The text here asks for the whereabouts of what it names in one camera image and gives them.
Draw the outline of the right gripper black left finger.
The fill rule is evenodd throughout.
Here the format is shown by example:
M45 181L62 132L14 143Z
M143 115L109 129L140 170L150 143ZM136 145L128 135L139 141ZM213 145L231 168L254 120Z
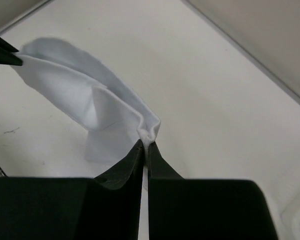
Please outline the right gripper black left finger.
M0 240L136 240L144 146L95 178L0 177Z

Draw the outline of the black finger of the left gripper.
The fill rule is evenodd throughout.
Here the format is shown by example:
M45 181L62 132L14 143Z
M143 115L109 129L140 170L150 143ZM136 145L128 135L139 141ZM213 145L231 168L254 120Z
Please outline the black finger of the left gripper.
M23 61L10 52L0 51L0 65L22 66Z

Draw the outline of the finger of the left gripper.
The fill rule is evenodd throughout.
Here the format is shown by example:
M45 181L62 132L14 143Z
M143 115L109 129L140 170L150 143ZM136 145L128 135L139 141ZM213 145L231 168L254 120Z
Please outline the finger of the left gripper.
M17 53L19 51L17 48L15 48L14 46L6 42L1 37L0 37L0 48L11 53Z

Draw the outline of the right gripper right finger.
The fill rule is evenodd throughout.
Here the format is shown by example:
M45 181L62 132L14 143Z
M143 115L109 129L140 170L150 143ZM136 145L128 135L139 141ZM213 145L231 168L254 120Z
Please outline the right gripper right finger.
M265 196L246 179L187 179L162 157L147 153L151 240L276 240Z

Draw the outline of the white skirt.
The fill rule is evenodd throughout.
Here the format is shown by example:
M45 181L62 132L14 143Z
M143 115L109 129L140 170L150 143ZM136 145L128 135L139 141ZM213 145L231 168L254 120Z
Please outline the white skirt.
M14 71L57 109L87 130L84 158L70 177L93 178L142 141L154 143L161 121L138 94L100 60L71 43L39 37L25 43Z

